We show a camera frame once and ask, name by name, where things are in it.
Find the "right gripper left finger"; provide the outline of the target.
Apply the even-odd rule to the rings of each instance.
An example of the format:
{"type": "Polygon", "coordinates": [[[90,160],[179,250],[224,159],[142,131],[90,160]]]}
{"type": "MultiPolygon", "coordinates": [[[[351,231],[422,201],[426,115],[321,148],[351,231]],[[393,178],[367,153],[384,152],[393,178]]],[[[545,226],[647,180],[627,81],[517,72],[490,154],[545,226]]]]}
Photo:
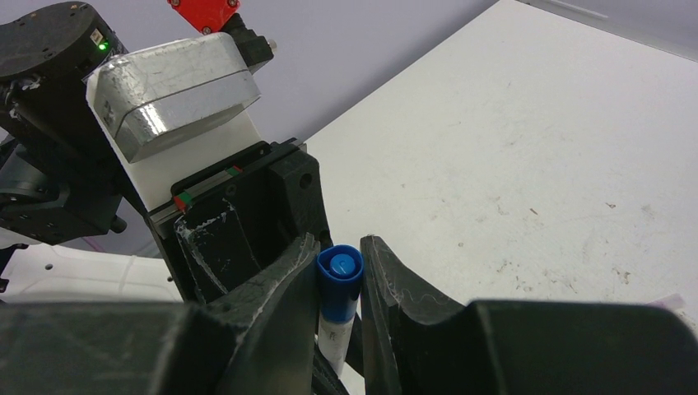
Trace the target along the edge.
{"type": "Polygon", "coordinates": [[[308,394],[318,297],[312,235],[229,294],[194,303],[1,309],[4,394],[308,394]]]}

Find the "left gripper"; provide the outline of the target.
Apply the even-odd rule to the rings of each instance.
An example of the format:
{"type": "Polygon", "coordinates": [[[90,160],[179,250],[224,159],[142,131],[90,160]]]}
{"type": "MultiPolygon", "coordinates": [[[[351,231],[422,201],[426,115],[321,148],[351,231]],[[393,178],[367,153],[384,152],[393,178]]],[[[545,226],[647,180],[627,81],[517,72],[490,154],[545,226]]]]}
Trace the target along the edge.
{"type": "Polygon", "coordinates": [[[200,304],[256,276],[298,237],[333,244],[319,162],[292,139],[254,143],[171,184],[146,222],[182,299],[200,304]]]}

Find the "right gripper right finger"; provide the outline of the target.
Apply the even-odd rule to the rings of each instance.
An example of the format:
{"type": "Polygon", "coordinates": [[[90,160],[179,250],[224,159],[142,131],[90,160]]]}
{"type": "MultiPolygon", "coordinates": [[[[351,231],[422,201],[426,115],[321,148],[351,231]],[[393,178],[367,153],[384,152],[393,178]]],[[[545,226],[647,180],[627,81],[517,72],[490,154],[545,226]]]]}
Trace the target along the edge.
{"type": "Polygon", "coordinates": [[[647,305],[460,304],[361,240],[368,394],[694,394],[697,340],[647,305]]]}

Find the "blue marker pen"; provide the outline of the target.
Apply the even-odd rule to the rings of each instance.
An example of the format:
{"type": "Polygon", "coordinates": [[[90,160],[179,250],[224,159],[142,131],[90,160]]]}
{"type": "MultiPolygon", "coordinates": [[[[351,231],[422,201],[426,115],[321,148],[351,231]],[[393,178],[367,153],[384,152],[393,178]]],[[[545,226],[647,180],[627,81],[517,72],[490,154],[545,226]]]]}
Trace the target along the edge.
{"type": "Polygon", "coordinates": [[[320,296],[317,343],[322,356],[340,376],[361,294],[364,259],[358,249],[339,244],[319,253],[315,267],[320,296]]]}

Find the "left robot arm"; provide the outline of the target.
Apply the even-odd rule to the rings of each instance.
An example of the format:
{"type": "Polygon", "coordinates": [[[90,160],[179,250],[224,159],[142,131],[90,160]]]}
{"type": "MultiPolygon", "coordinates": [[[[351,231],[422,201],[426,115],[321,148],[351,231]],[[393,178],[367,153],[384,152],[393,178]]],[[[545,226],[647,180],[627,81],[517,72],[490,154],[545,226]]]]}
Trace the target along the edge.
{"type": "Polygon", "coordinates": [[[237,1],[173,1],[196,31],[126,50],[89,3],[1,27],[4,244],[63,244],[142,217],[179,293],[213,301],[312,235],[332,245],[319,163],[247,110],[275,55],[237,1]]]}

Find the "clear purple pen cap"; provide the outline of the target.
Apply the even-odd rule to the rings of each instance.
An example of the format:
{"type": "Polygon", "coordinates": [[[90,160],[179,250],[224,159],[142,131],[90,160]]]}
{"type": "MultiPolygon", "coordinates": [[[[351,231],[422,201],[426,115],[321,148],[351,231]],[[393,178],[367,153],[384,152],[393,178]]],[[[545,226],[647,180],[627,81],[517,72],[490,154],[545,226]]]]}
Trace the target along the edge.
{"type": "Polygon", "coordinates": [[[657,300],[653,300],[649,302],[649,306],[668,310],[680,310],[684,308],[685,300],[681,295],[675,293],[657,300]]]}

